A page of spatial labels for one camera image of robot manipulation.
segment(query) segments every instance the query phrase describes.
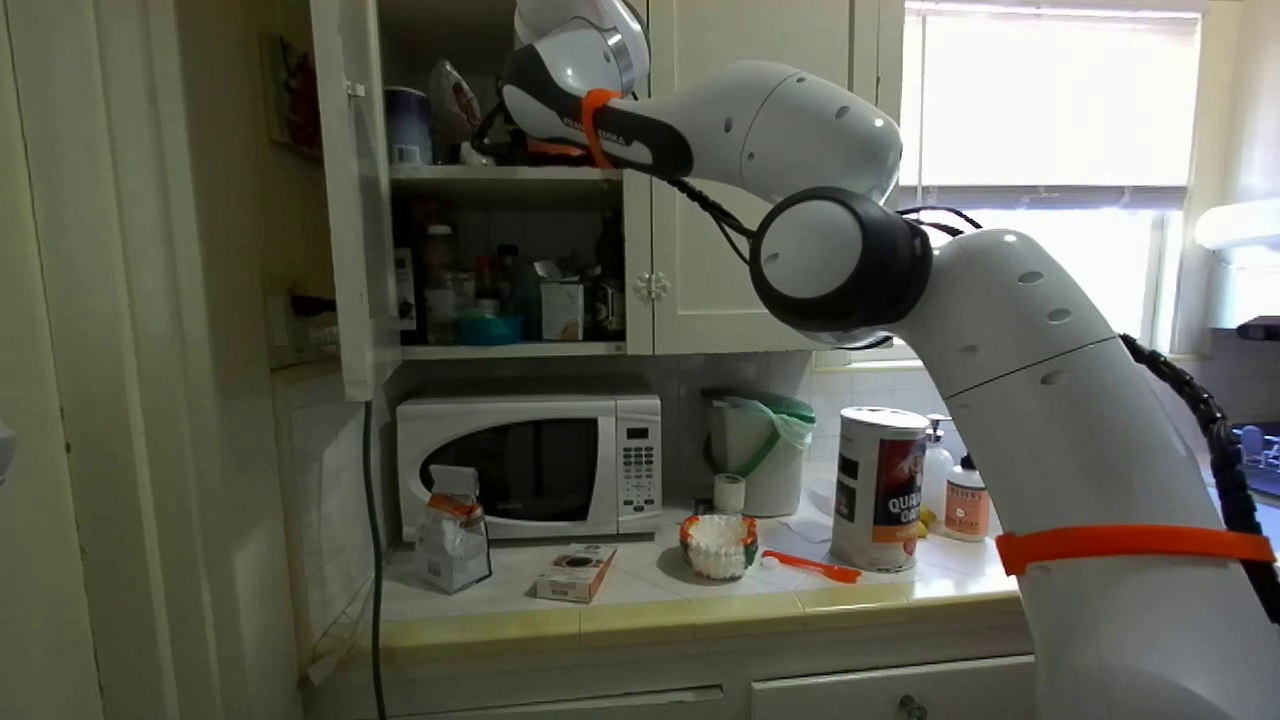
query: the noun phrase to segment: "white microwave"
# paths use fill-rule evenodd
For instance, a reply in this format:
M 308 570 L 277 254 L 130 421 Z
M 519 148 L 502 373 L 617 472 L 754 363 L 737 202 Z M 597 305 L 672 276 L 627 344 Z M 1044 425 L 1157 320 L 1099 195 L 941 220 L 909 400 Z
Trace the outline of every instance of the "white microwave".
M 491 539 L 657 530 L 658 435 L 665 410 L 653 390 L 404 400 L 397 402 L 401 537 L 415 537 L 439 468 L 475 472 Z

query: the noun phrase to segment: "orange stripe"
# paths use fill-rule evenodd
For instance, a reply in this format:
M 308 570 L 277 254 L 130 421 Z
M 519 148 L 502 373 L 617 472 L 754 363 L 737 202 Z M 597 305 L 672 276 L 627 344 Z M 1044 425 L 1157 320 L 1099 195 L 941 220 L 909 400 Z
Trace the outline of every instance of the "orange stripe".
M 1206 556 L 1206 560 L 1263 560 L 1271 565 L 1269 537 L 1223 528 L 1167 528 L 1167 523 L 1099 523 L 1099 528 L 1053 528 L 1033 537 L 996 537 L 996 550 L 1007 575 L 1023 575 L 1027 565 L 1090 560 L 1090 556 Z
M 601 148 L 601 127 L 597 127 L 597 113 L 606 107 L 611 96 L 617 96 L 611 89 L 589 89 L 583 107 L 581 107 L 581 123 L 583 123 L 589 150 L 592 150 L 597 168 L 611 168 Z

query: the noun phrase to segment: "window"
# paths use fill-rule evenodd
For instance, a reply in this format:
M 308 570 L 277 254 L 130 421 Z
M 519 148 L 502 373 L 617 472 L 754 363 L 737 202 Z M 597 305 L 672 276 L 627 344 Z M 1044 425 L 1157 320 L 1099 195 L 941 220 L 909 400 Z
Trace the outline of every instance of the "window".
M 1037 234 L 1167 344 L 1201 13 L 1186 0 L 909 0 L 895 202 Z

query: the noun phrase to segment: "microwave window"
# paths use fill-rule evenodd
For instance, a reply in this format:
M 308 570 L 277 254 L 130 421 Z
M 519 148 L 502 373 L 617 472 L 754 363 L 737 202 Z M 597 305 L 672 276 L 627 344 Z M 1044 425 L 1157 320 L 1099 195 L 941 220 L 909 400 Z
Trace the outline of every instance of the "microwave window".
M 597 485 L 597 421 L 529 421 L 461 435 L 418 468 L 463 465 L 479 476 L 479 504 L 508 519 L 589 519 Z

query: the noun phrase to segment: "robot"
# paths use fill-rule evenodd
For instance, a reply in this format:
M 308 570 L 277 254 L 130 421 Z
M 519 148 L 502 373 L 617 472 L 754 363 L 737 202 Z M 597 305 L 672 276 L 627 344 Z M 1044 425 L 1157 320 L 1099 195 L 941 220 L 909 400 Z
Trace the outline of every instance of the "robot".
M 1280 717 L 1271 546 L 1206 390 L 1115 336 L 1033 234 L 956 228 L 934 248 L 912 211 L 883 206 L 899 131 L 848 89 L 730 63 L 636 98 L 647 46 L 621 0 L 517 0 L 517 35 L 499 103 L 519 131 L 684 186 L 745 234 L 753 289 L 794 332 L 916 348 L 998 506 L 1044 720 Z M 771 211 L 745 228 L 693 177 Z M 1151 374 L 1201 421 L 1221 497 Z

